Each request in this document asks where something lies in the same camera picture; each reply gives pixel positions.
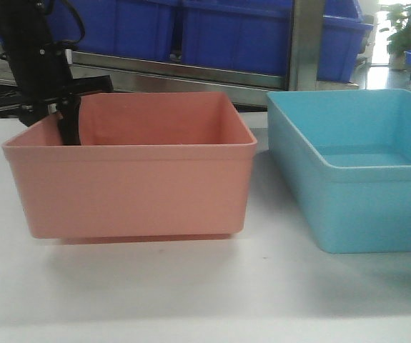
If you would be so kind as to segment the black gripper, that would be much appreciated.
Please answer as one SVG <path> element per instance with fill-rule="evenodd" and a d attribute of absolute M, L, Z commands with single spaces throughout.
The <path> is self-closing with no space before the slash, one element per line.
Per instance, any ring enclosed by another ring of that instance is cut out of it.
<path fill-rule="evenodd" d="M 81 96 L 111 92 L 109 76 L 75 79 L 65 50 L 73 41 L 56 41 L 46 17 L 54 2 L 0 1 L 1 47 L 20 93 L 33 104 L 56 104 L 63 145 L 79 146 Z"/>

